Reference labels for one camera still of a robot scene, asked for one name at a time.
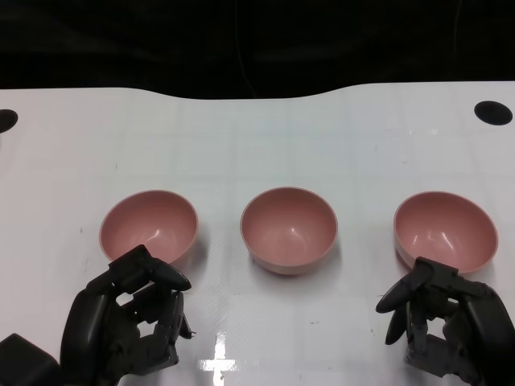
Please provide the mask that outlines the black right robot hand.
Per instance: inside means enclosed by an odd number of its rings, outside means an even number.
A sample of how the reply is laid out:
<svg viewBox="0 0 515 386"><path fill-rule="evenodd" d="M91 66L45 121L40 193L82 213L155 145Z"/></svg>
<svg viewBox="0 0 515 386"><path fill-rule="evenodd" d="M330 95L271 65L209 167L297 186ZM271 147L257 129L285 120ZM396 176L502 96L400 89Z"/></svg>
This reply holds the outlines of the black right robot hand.
<svg viewBox="0 0 515 386"><path fill-rule="evenodd" d="M406 337L411 366L470 385L514 383L514 325L490 286L419 257L376 311L393 315L385 342Z"/></svg>

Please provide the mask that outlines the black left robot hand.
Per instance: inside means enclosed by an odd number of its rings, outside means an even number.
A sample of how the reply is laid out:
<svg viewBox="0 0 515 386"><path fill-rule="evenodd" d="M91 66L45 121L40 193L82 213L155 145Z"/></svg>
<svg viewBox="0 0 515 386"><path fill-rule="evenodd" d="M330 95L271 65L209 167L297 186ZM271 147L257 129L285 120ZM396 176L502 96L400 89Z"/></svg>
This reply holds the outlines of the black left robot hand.
<svg viewBox="0 0 515 386"><path fill-rule="evenodd" d="M116 385L176 365L175 343L191 339L177 269L140 244L109 264L75 297L65 324L60 366L66 385Z"/></svg>

